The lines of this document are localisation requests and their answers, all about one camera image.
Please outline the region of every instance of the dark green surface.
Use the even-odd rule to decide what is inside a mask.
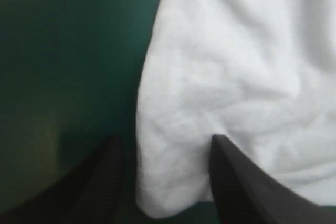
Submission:
[[[108,133],[124,138],[118,223],[217,223],[213,204],[153,221],[134,203],[134,115],[159,0],[0,0],[0,212]]]

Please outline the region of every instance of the textured black surface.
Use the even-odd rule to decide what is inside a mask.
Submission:
[[[121,140],[108,137],[58,183],[1,215],[0,223],[114,223],[122,189],[121,153]]]
[[[211,187],[222,223],[336,223],[334,213],[271,178],[226,136],[213,137],[210,156]]]

